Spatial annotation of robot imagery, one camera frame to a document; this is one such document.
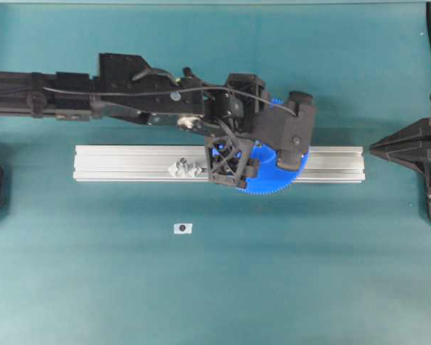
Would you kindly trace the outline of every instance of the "teal surface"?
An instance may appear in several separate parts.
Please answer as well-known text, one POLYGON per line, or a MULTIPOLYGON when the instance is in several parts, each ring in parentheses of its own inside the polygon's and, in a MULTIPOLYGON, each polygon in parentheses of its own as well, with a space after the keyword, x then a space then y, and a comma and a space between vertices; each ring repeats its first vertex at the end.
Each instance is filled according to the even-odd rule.
POLYGON ((0 0, 2 4, 146 4, 146 5, 285 5, 285 4, 360 4, 410 3, 419 0, 0 0))
MULTIPOLYGON (((430 113, 424 4, 0 5, 0 70, 95 73, 100 52, 312 93, 315 145, 367 148, 430 113)), ((431 223, 407 169, 367 155, 360 185, 264 197, 72 179, 76 144, 201 143, 0 118, 0 344, 431 345, 431 223)))

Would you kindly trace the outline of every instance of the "white label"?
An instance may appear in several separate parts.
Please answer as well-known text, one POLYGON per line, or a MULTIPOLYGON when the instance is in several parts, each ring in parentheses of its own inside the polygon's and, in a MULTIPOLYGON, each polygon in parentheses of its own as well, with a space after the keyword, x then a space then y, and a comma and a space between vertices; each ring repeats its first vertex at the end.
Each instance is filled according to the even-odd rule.
POLYGON ((193 224, 179 223, 174 224, 174 235, 190 235, 192 234, 193 224))

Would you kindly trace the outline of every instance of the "blue gear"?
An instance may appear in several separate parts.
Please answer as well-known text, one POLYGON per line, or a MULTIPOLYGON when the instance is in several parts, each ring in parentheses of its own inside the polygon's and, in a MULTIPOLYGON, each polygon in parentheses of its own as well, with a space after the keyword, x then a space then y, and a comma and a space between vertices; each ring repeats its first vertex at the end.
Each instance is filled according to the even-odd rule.
MULTIPOLYGON (((271 100, 274 104, 282 104, 278 98, 271 100)), ((259 160, 256 178, 247 178, 247 188, 239 190, 248 194, 271 194, 285 189, 302 173, 307 164, 308 153, 303 156, 298 171, 287 171, 276 166, 276 151, 262 143, 256 143, 251 158, 259 160)))

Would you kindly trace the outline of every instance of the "robotic arm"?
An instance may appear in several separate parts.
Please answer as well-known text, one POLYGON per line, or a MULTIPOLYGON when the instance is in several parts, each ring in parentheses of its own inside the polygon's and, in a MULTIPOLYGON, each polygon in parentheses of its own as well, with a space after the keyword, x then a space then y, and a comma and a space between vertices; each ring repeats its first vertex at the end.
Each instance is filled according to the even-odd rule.
POLYGON ((241 189, 259 171, 256 144, 274 150, 279 170, 298 172, 306 160, 315 119, 306 93, 277 104, 256 75, 230 74, 216 86, 190 68, 176 79, 138 55, 100 54, 99 71, 92 78, 0 72, 0 115, 176 126, 205 137, 209 181, 241 189))

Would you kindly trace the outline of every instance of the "black cable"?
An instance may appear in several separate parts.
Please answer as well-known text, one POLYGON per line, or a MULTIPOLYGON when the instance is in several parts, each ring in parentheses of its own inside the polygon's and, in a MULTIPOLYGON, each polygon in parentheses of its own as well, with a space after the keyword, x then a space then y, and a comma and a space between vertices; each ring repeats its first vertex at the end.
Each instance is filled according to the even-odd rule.
POLYGON ((291 115, 296 116, 295 112, 285 106, 282 106, 280 104, 275 104, 270 101, 267 101, 266 99, 263 99, 261 97, 251 95, 250 93, 233 90, 232 88, 227 88, 225 86, 201 86, 197 88, 183 88, 180 90, 171 90, 171 91, 152 91, 152 92, 140 92, 140 93, 124 93, 124 92, 85 92, 85 91, 69 91, 69 90, 60 90, 58 88, 47 88, 43 87, 43 90, 54 92, 54 93, 62 93, 66 95, 78 95, 78 96, 110 96, 110 97, 146 97, 146 96, 164 96, 164 95, 170 95, 171 93, 187 93, 187 92, 196 92, 196 91, 209 91, 209 90, 220 90, 225 92, 231 92, 236 93, 238 95, 242 95, 245 97, 250 97, 253 99, 256 99, 259 102, 263 102, 265 104, 268 104, 269 106, 274 106, 279 109, 282 109, 284 111, 287 111, 288 113, 291 113, 291 115))
POLYGON ((10 93, 24 92, 24 91, 30 91, 30 89, 29 88, 10 88, 9 90, 0 91, 0 96, 8 95, 10 93))

